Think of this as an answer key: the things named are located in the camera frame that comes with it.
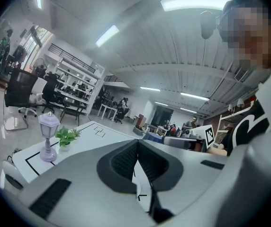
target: tiled floor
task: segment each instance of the tiled floor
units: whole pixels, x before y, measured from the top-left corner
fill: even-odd
[[[3,123],[3,98],[4,93],[3,89],[0,88],[0,173],[2,171],[2,161],[7,159],[8,155],[14,151],[15,148],[25,149],[33,144],[39,143],[43,141],[43,137],[41,136],[41,132],[39,129],[38,118],[35,118],[32,113],[29,113],[27,116],[27,122],[29,124],[29,128],[27,130],[22,131],[14,131],[14,132],[6,132],[4,130]],[[41,114],[42,107],[37,108],[38,115]],[[18,109],[15,107],[5,108],[5,116],[8,114],[14,114],[19,117],[22,117],[22,114],[18,113]],[[55,115],[59,118],[61,114],[60,109],[55,109]],[[92,114],[88,117],[81,115],[80,116],[80,125],[87,123],[89,121],[96,121],[101,123],[107,127],[113,128],[122,133],[128,134],[133,137],[140,138],[138,135],[133,133],[133,125],[127,121],[123,121],[123,124],[112,122],[107,118],[107,114],[105,114],[104,119],[101,120],[97,115],[97,111],[93,110]],[[66,115],[62,120],[62,125],[67,128],[73,128],[77,126],[77,121],[73,116]]]

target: potted plant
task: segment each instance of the potted plant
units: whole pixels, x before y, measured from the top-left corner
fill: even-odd
[[[80,137],[80,135],[81,131],[73,129],[69,132],[68,129],[63,126],[56,132],[55,137],[60,139],[60,148],[63,150],[68,150],[70,142],[76,140],[76,138]]]

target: white lamp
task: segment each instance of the white lamp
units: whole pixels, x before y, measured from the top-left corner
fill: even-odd
[[[42,136],[46,138],[45,146],[40,151],[40,157],[43,161],[54,161],[57,155],[55,149],[50,147],[49,139],[55,136],[55,132],[61,123],[52,112],[48,112],[39,116],[39,124]]]
[[[228,111],[230,112],[230,114],[231,114],[231,111],[233,110],[233,107],[232,107],[232,105],[230,104],[230,105],[228,105]]]
[[[237,106],[242,110],[242,107],[244,107],[244,100],[239,98],[238,99],[238,103],[237,103]]]

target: fan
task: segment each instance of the fan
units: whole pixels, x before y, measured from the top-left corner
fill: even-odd
[[[40,65],[43,65],[44,66],[44,69],[47,69],[47,66],[46,66],[46,64],[45,64],[45,61],[42,59],[42,58],[39,58],[39,59],[37,59],[37,60],[35,60],[35,62],[34,63],[32,63],[31,65],[30,65],[30,69],[31,70],[35,70],[38,66],[40,66]]]

